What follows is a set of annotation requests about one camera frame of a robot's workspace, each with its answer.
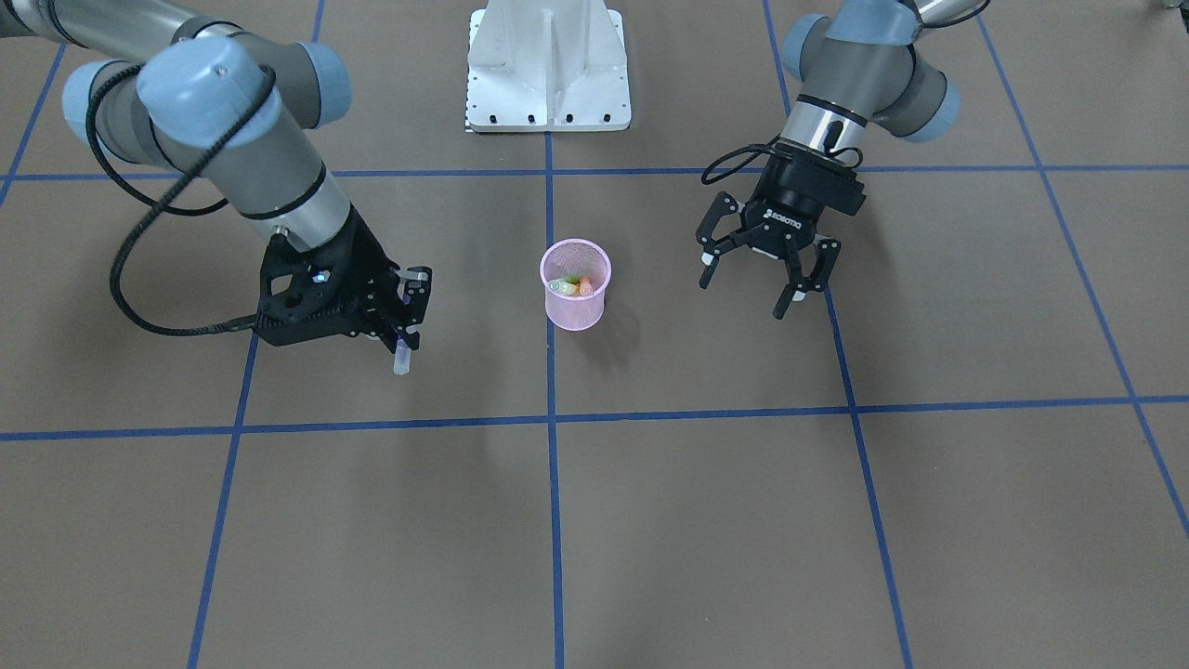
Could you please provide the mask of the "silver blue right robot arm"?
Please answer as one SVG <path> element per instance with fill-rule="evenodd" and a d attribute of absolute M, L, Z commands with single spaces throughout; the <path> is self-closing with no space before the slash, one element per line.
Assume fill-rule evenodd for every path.
<path fill-rule="evenodd" d="M 331 48 L 170 1 L 5 1 L 4 37 L 103 53 L 69 76 L 62 107 L 111 182 L 147 207 L 111 264 L 128 321 L 164 337 L 254 332 L 273 347 L 364 335 L 398 364 L 420 347 L 432 270 L 386 258 L 307 135 L 351 106 Z M 254 313 L 189 329 L 137 314 L 122 289 L 137 241 L 162 215 L 226 207 L 268 240 Z"/>

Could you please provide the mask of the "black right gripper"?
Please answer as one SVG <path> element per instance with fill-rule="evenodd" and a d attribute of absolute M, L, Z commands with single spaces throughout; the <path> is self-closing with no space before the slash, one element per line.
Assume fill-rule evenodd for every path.
<path fill-rule="evenodd" d="M 351 209 L 335 236 L 316 250 L 316 269 L 331 272 L 326 288 L 316 289 L 317 313 L 369 313 L 370 339 L 379 340 L 392 354 L 398 346 L 420 351 L 419 327 L 432 297 L 433 270 L 396 269 L 395 274 L 392 267 L 360 212 Z"/>

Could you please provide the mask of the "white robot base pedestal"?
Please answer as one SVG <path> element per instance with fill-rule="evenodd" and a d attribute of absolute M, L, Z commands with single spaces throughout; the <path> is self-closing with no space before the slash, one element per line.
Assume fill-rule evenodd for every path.
<path fill-rule="evenodd" d="M 468 19 L 467 67 L 470 132 L 633 125 L 623 15 L 603 1 L 489 1 Z"/>

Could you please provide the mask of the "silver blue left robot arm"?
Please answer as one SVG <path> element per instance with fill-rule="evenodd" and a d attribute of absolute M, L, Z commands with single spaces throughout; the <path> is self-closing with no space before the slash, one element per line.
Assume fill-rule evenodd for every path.
<path fill-rule="evenodd" d="M 784 128 L 702 171 L 702 183 L 713 185 L 765 158 L 751 196 L 741 202 L 718 193 L 698 225 L 700 288 L 709 288 L 723 257 L 747 247 L 780 261 L 787 274 L 774 318 L 825 291 L 842 246 L 818 223 L 828 209 L 853 216 L 866 203 L 858 141 L 872 125 L 914 143 L 946 133 L 960 114 L 960 90 L 916 44 L 984 10 L 984 1 L 845 1 L 833 15 L 799 19 L 781 50 L 785 71 L 800 84 Z"/>

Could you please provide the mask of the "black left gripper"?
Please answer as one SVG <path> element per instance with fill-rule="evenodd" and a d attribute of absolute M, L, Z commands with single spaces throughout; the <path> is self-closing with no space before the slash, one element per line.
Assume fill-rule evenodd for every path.
<path fill-rule="evenodd" d="M 717 193 L 702 217 L 698 288 L 709 288 L 723 255 L 748 247 L 784 263 L 787 280 L 773 307 L 773 317 L 782 321 L 794 302 L 828 289 L 842 245 L 818 232 L 823 212 L 853 216 L 863 203 L 866 187 L 853 168 L 814 153 L 767 154 L 751 198 Z"/>

